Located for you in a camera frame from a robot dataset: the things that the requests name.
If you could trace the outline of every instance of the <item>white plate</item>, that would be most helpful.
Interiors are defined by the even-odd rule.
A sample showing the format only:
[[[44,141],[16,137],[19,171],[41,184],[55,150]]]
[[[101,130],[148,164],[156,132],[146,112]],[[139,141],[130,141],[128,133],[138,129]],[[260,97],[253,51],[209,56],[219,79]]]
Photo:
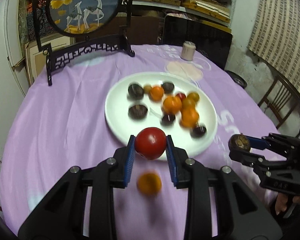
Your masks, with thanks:
[[[198,139],[192,138],[190,136],[190,130],[179,125],[181,119],[180,113],[176,115],[176,121],[172,126],[161,126],[160,118],[152,114],[150,108],[156,113],[162,114],[162,102],[154,103],[146,94],[142,100],[137,102],[141,102],[147,106],[147,117],[140,121],[134,121],[128,117],[128,109],[136,103],[136,101],[127,99],[128,87],[131,83],[139,83],[141,86],[146,84],[153,86],[161,85],[166,81],[172,82],[175,85],[174,94],[180,91],[187,95],[189,92],[194,91],[200,95],[196,110],[200,115],[199,124],[204,124],[207,128],[207,133],[203,137]],[[202,90],[183,78],[161,72],[142,72],[119,80],[119,82],[110,89],[107,95],[105,115],[110,129],[124,145],[128,144],[130,135],[137,136],[141,130],[147,127],[158,127],[163,130],[166,135],[171,135],[175,147],[185,149],[189,157],[193,157],[207,149],[212,143],[218,128],[216,110],[210,99]],[[164,153],[159,159],[167,160],[166,154]]]

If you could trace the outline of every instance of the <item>round painting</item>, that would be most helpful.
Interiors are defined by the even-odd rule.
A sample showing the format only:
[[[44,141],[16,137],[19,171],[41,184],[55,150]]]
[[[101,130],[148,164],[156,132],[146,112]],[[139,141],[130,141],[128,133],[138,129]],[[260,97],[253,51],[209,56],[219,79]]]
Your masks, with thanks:
[[[48,18],[65,35],[91,33],[111,20],[120,0],[48,0]]]

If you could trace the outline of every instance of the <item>dark brown chestnut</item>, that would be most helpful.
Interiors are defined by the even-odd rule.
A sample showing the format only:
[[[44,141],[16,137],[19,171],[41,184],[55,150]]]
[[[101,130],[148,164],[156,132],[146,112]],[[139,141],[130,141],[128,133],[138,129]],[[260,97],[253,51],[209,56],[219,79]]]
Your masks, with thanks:
[[[171,125],[176,120],[176,116],[174,114],[165,114],[162,119],[162,125]]]
[[[134,105],[129,108],[128,115],[135,120],[141,120],[146,117],[148,108],[144,105]]]
[[[195,128],[192,129],[190,135],[193,138],[200,138],[204,136],[207,132],[207,128],[204,125],[198,125]]]
[[[163,88],[165,94],[170,94],[174,90],[174,84],[171,82],[164,82],[161,87]]]
[[[143,88],[138,84],[131,84],[128,88],[128,93],[131,99],[140,100],[143,98],[144,91]]]

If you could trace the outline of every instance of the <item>wooden chair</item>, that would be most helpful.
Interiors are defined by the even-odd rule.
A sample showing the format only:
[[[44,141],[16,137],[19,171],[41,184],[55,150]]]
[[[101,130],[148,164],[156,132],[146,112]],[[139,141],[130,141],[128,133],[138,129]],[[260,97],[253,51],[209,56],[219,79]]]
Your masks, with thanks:
[[[281,83],[281,86],[278,90],[278,93],[275,95],[274,100],[271,102],[269,99],[269,94],[271,93],[271,91],[274,89],[275,85],[278,82]],[[278,73],[274,78],[274,82],[272,83],[271,87],[264,95],[264,97],[261,99],[258,106],[260,107],[263,102],[266,103],[267,106],[264,112],[268,108],[272,110],[275,117],[279,121],[279,124],[276,126],[276,128],[278,129],[287,120],[289,115],[298,105],[298,98],[299,98],[299,92],[297,91],[297,89],[282,74]],[[292,107],[290,108],[288,113],[284,117],[282,117],[280,111],[289,102],[290,99],[294,100]]]

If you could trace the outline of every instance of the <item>metal screw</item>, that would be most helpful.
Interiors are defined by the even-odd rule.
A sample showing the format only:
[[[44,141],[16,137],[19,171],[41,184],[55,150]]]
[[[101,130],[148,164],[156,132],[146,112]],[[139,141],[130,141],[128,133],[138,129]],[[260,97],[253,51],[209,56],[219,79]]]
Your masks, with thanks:
[[[113,164],[115,164],[117,162],[117,160],[115,159],[115,158],[108,158],[107,159],[107,163],[109,164],[109,165],[113,165]]]
[[[193,165],[195,163],[195,160],[194,159],[186,159],[186,164],[188,165]]]
[[[77,173],[79,170],[80,170],[80,167],[78,167],[78,166],[72,166],[70,168],[71,173]]]
[[[223,166],[222,167],[222,171],[224,172],[224,173],[230,173],[232,170],[231,170],[231,168],[229,167],[229,166]]]

